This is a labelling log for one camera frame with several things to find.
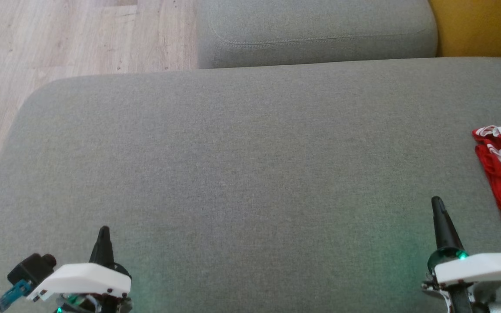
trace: gray fabric surface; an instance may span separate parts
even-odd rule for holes
[[[201,0],[202,69],[434,57],[427,0]]]
[[[495,123],[501,59],[56,81],[0,157],[0,294],[32,252],[86,262],[107,224],[135,312],[441,313],[430,197],[501,252],[471,138]]]

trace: yellow cushion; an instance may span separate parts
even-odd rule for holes
[[[430,0],[438,56],[501,57],[501,0]]]

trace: gray sofa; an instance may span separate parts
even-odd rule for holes
[[[86,262],[105,224],[134,312],[444,312],[420,291],[430,197],[469,252],[501,251],[471,137],[494,123],[492,58],[50,83],[0,157],[0,294],[30,253]]]

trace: stitching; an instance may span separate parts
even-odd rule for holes
[[[222,43],[228,44],[231,46],[266,46],[269,44],[283,45],[283,44],[301,44],[308,42],[328,42],[328,41],[342,41],[342,40],[354,40],[359,38],[369,38],[369,37],[393,37],[393,36],[406,36],[406,35],[416,35],[418,33],[422,33],[428,28],[425,27],[421,30],[412,33],[391,33],[391,34],[382,34],[382,33],[373,33],[367,34],[363,36],[352,36],[352,35],[344,35],[344,36],[324,36],[324,37],[309,37],[309,38],[296,38],[296,39],[285,39],[285,40],[275,40],[275,41],[257,41],[257,42],[238,42],[238,41],[229,41],[225,38],[222,38],[217,34],[217,31],[211,24],[210,19],[210,10],[207,10],[207,24],[208,27],[212,30],[217,39],[219,39]]]
[[[406,34],[391,34],[391,35],[372,35],[372,36],[358,36],[358,37],[334,37],[333,39],[315,39],[315,40],[307,40],[307,41],[295,41],[295,42],[272,42],[272,43],[253,43],[253,44],[235,44],[235,43],[229,43],[229,42],[224,42],[221,41],[220,39],[220,44],[223,44],[225,46],[232,46],[235,48],[249,48],[249,47],[268,47],[268,46],[290,46],[290,45],[295,45],[295,44],[309,44],[309,43],[316,43],[316,42],[336,42],[336,41],[351,41],[351,40],[360,40],[363,38],[373,38],[373,37],[396,37],[396,36],[406,36],[406,35],[413,35],[415,36],[416,34],[420,34],[427,30],[427,28],[420,30],[418,32],[414,33],[406,33]]]

